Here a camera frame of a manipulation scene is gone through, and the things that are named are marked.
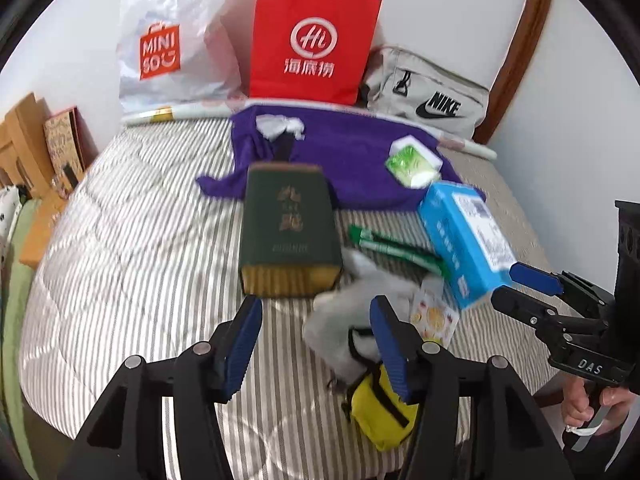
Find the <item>person's right hand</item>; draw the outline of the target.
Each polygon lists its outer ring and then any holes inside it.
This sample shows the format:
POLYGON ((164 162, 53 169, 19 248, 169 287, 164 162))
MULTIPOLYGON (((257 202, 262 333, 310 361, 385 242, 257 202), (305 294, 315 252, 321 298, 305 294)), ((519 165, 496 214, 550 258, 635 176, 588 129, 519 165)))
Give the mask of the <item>person's right hand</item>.
MULTIPOLYGON (((626 388, 605 388, 600 394, 599 403, 610 410, 596 435, 607 434, 622 426, 637 399, 638 396, 626 388)), ((590 405, 586 383, 582 378, 572 375, 564 377, 561 415, 566 426, 576 428, 593 418, 594 409, 590 405)))

